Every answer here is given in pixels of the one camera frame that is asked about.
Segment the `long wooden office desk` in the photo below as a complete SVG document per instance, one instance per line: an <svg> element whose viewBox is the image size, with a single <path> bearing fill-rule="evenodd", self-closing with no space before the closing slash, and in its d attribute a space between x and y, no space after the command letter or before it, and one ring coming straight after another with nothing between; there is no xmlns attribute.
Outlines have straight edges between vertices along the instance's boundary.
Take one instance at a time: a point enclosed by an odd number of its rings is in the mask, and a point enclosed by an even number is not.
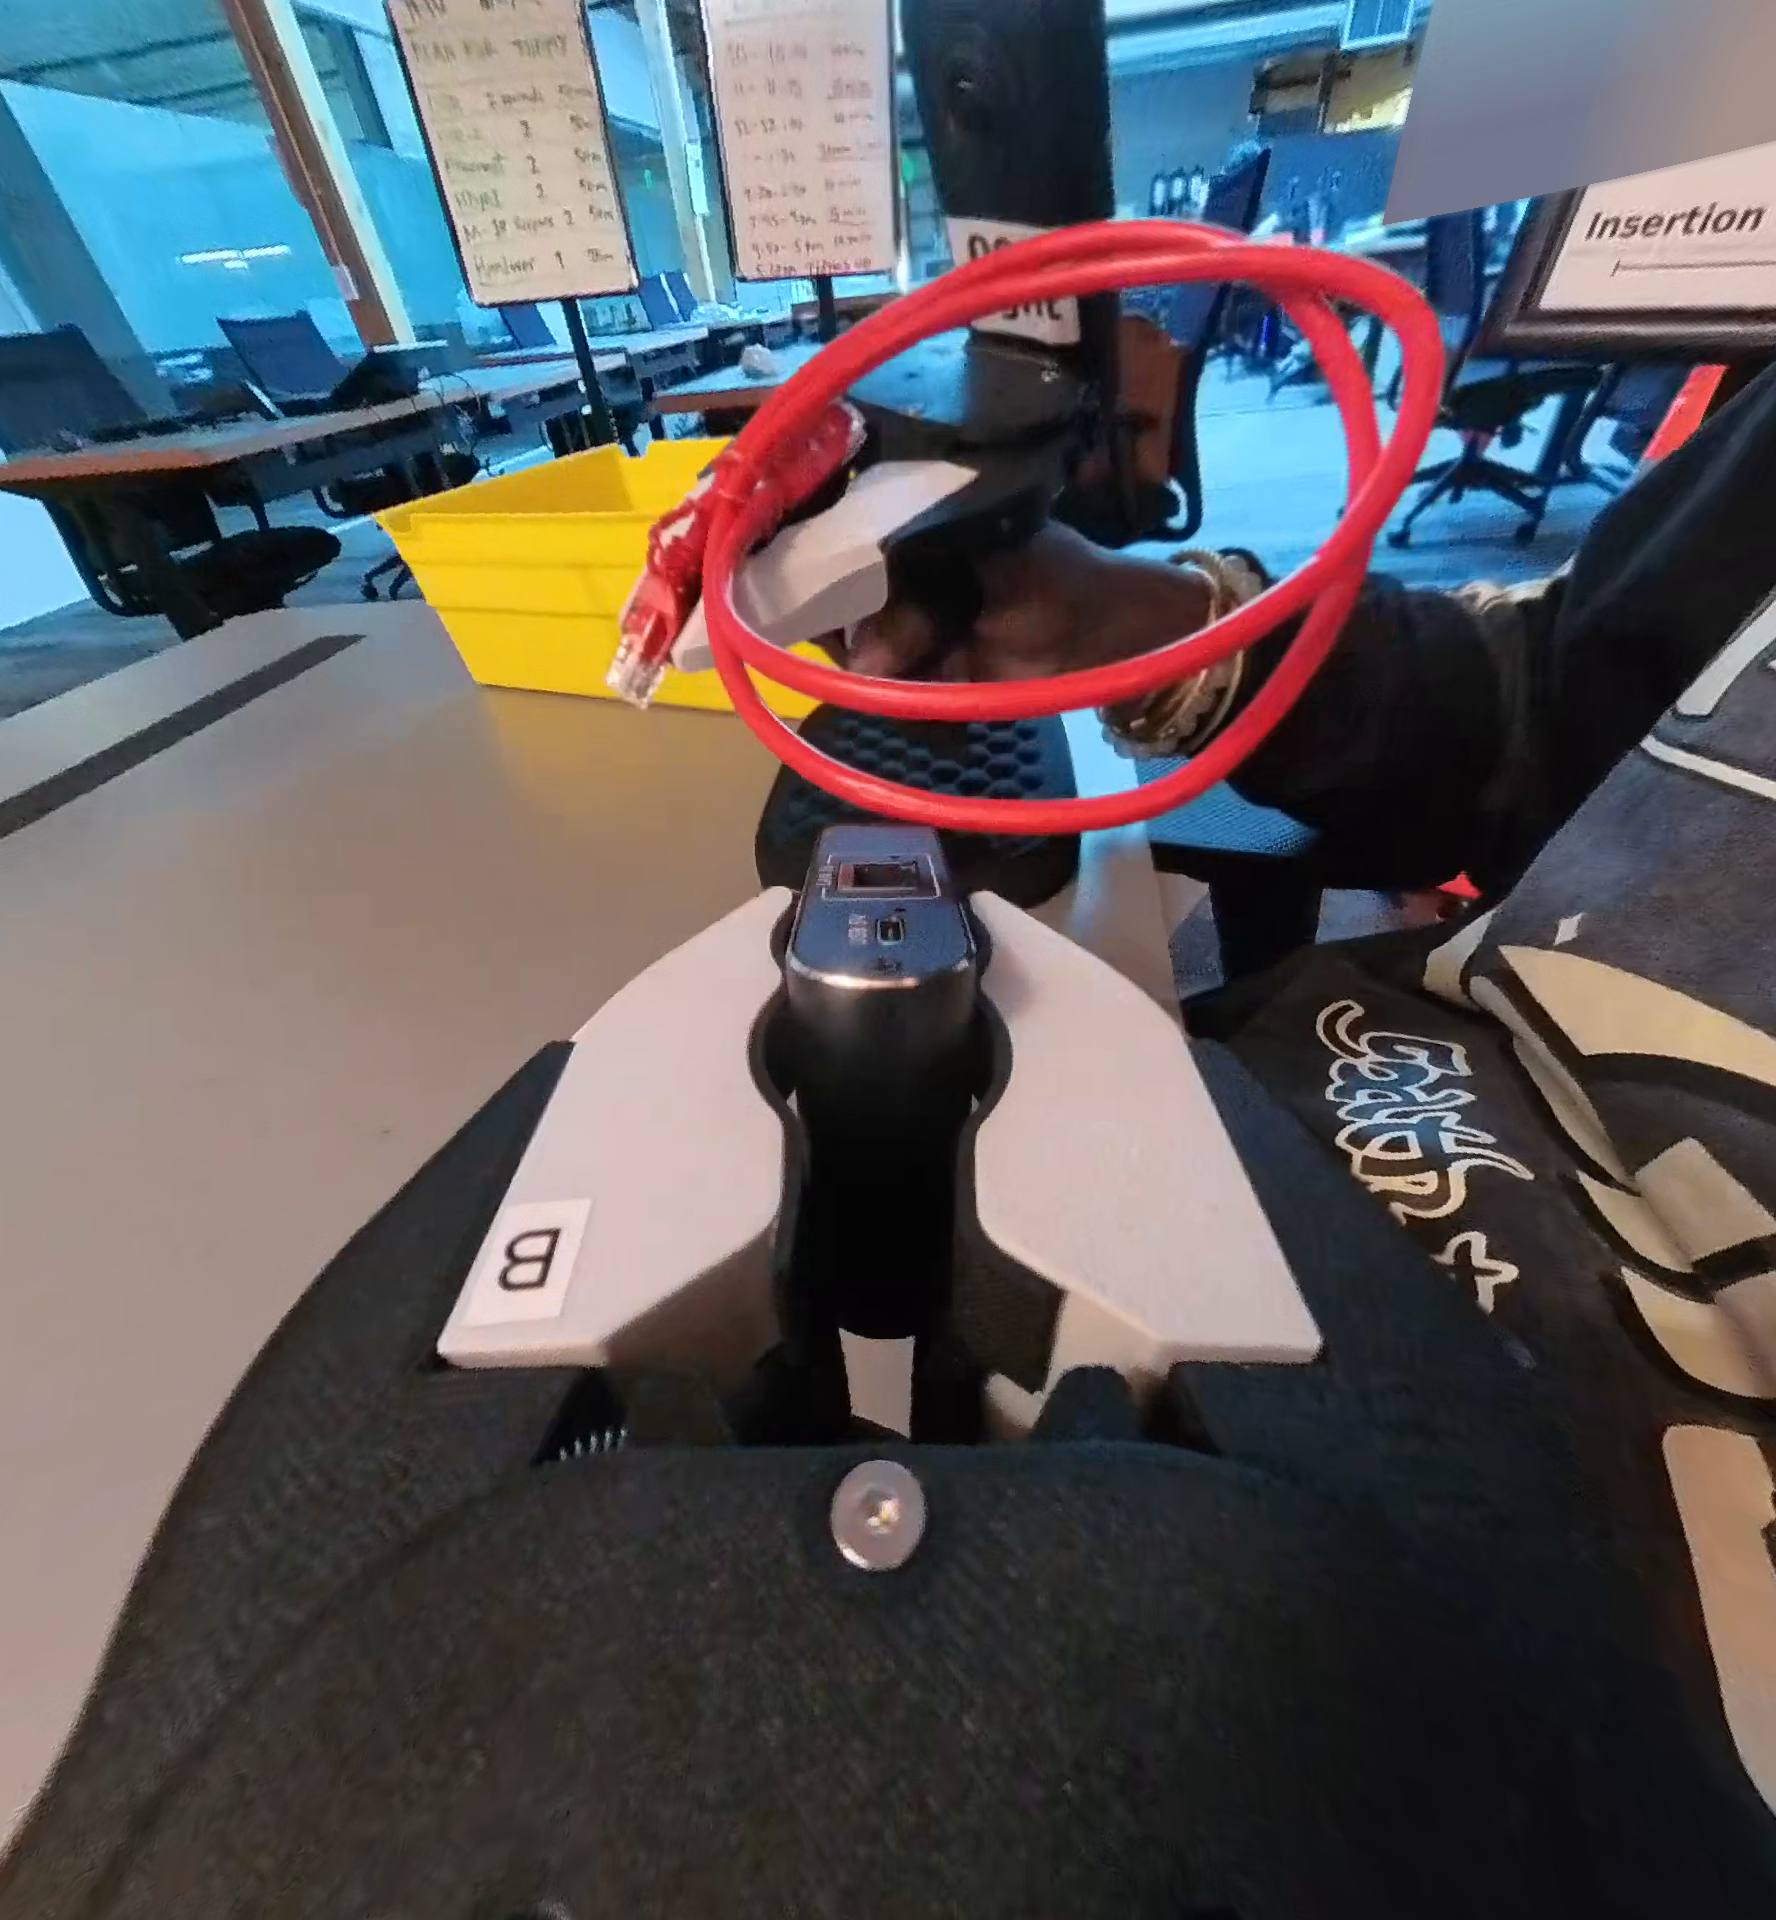
<svg viewBox="0 0 1776 1920"><path fill-rule="evenodd" d="M0 458L0 495L39 506L90 600L182 640L276 612L341 557L335 534L268 506L436 458L461 396L240 420Z"/></svg>

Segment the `person's right hand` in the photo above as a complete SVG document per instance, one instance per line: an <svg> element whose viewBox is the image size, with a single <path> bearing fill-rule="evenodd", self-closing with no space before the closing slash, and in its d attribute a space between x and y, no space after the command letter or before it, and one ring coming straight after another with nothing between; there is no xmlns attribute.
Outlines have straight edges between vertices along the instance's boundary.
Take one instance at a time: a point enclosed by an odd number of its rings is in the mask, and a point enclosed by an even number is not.
<svg viewBox="0 0 1776 1920"><path fill-rule="evenodd" d="M1219 605L1200 569L1106 550L1060 525L984 558L978 597L967 622L893 597L825 651L845 672L897 682L1063 679L1177 645Z"/></svg>

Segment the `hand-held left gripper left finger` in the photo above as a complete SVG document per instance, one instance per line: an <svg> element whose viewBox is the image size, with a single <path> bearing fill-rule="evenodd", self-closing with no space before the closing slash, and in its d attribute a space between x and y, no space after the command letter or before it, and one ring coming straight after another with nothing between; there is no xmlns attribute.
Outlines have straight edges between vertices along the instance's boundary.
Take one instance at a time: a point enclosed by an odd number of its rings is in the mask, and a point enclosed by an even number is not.
<svg viewBox="0 0 1776 1920"><path fill-rule="evenodd" d="M750 1370L779 1341L783 1124L755 1023L786 888L617 991L563 1068L437 1337L453 1370Z"/></svg>

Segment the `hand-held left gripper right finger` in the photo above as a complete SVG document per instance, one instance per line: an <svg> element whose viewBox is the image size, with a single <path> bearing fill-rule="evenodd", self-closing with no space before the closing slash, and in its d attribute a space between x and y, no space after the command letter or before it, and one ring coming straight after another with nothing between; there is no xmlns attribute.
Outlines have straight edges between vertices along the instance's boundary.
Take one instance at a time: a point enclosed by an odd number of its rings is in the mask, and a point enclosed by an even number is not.
<svg viewBox="0 0 1776 1920"><path fill-rule="evenodd" d="M1002 1050L962 1249L993 1293L962 1338L992 1427L1035 1427L1084 1369L1148 1409L1181 1365L1314 1365L1321 1335L1175 1017L993 892L971 904Z"/></svg>

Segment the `handwritten whiteboard on stand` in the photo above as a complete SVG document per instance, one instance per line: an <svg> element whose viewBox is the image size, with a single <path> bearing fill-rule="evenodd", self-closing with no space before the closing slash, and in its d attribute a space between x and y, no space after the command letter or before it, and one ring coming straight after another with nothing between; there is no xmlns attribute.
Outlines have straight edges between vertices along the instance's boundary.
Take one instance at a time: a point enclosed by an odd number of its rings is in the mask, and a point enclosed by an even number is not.
<svg viewBox="0 0 1776 1920"><path fill-rule="evenodd" d="M893 4L704 3L699 15L736 279L893 277Z"/></svg>
<svg viewBox="0 0 1776 1920"><path fill-rule="evenodd" d="M467 301L633 294L587 7L388 3L386 17Z"/></svg>

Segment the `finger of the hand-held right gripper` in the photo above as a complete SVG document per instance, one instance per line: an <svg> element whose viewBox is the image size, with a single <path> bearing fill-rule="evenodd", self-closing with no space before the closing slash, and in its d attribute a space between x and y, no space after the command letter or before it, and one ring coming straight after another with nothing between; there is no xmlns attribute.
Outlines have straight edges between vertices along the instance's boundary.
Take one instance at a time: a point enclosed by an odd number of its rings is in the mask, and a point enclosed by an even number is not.
<svg viewBox="0 0 1776 1920"><path fill-rule="evenodd" d="M890 599L880 543L770 543L736 571L726 605L782 651L845 636Z"/></svg>
<svg viewBox="0 0 1776 1920"><path fill-rule="evenodd" d="M833 502L807 520L807 547L816 552L880 552L975 478L971 467L952 461L880 461L853 473Z"/></svg>

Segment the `black ethernet port adapter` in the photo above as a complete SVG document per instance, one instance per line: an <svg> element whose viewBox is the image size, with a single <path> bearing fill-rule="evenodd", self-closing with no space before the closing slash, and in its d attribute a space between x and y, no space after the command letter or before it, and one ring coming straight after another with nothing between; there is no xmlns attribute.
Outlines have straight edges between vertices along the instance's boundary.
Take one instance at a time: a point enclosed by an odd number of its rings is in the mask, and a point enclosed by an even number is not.
<svg viewBox="0 0 1776 1920"><path fill-rule="evenodd" d="M985 965L935 832L819 832L779 960L779 1047L804 1142L795 1284L839 1332L913 1338L947 1307Z"/></svg>

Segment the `framed marker sign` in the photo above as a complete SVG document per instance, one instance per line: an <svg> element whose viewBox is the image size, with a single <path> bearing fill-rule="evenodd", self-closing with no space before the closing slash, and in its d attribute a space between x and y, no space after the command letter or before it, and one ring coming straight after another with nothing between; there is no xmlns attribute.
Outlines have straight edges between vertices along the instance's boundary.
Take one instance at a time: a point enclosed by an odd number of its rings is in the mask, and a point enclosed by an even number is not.
<svg viewBox="0 0 1776 1920"><path fill-rule="evenodd" d="M1475 351L1535 363L1776 352L1776 141L1532 201Z"/></svg>

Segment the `person's right forearm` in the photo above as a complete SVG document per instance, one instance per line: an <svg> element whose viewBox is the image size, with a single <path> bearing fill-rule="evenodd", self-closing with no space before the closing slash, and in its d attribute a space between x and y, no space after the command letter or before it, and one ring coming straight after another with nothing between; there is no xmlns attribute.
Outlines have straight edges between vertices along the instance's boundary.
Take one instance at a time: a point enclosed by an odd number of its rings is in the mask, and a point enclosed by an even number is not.
<svg viewBox="0 0 1776 1920"><path fill-rule="evenodd" d="M1364 581L1228 785L1368 890L1520 877L1776 592L1776 361L1512 588Z"/></svg>

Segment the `yellow plastic bin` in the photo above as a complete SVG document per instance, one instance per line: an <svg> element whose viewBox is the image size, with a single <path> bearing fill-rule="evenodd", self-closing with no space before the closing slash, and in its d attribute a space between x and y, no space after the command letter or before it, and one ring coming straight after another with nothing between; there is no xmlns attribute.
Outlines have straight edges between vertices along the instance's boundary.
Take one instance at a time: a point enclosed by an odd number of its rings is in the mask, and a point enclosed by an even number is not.
<svg viewBox="0 0 1776 1920"><path fill-rule="evenodd" d="M598 445L374 519L475 684L593 702L652 527L727 446Z"/></svg>

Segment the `dark printed shirt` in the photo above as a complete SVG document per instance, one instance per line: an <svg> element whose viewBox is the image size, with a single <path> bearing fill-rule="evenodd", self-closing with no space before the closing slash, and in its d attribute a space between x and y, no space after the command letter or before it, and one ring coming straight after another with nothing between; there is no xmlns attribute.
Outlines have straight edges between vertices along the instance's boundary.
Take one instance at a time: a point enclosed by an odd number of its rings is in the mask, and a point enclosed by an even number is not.
<svg viewBox="0 0 1776 1920"><path fill-rule="evenodd" d="M1568 1917L1776 1917L1776 592L1443 928L1187 1007L1387 1229L1309 1412L1569 1758Z"/></svg>

